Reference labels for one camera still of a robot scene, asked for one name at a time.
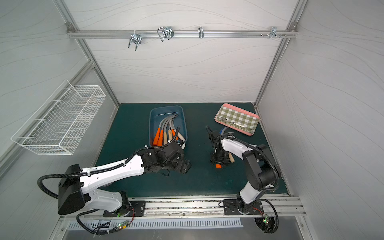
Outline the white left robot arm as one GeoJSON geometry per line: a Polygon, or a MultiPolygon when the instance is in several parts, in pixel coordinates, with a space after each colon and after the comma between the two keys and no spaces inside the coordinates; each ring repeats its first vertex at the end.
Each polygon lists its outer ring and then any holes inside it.
{"type": "Polygon", "coordinates": [[[191,167],[183,148],[176,142],[159,148],[140,149],[125,160],[103,166],[81,169],[79,165],[72,165],[59,183],[58,214],[98,209],[115,217],[124,217],[132,206],[126,193],[108,192],[102,187],[121,179],[161,171],[186,174],[191,167]]]}

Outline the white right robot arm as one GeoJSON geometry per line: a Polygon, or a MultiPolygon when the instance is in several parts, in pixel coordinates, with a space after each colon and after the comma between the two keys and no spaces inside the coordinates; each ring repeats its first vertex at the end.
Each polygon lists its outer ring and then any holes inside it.
{"type": "Polygon", "coordinates": [[[252,145],[236,138],[232,133],[223,134],[206,127],[213,146],[210,162],[216,168],[228,166],[233,156],[240,158],[245,165],[247,183],[237,194],[234,202],[224,200],[224,208],[248,215],[251,211],[260,211],[261,197],[280,187],[280,173],[276,164],[267,156],[267,146],[252,145]]]}

